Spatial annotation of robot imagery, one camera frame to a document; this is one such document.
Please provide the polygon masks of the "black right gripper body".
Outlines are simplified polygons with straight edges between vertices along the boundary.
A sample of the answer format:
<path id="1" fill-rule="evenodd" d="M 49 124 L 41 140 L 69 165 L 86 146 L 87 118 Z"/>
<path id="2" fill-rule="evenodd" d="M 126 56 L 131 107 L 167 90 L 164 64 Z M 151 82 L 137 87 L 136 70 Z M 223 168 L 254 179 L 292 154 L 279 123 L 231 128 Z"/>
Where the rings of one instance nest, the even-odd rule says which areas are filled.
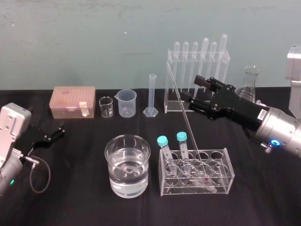
<path id="1" fill-rule="evenodd" d="M 208 118 L 216 120 L 227 118 L 251 131 L 256 131 L 262 124 L 269 107 L 257 105 L 240 98 L 229 87 L 213 89 Z"/>

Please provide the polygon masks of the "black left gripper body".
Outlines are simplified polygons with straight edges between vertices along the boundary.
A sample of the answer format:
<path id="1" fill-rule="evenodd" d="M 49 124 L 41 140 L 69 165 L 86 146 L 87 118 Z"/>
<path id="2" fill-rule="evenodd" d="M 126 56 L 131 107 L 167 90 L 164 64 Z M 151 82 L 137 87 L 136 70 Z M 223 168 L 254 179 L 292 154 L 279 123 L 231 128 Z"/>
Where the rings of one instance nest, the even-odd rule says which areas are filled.
<path id="1" fill-rule="evenodd" d="M 16 140 L 16 150 L 30 151 L 44 147 L 48 140 L 48 133 L 37 126 L 30 125 L 28 129 Z"/>

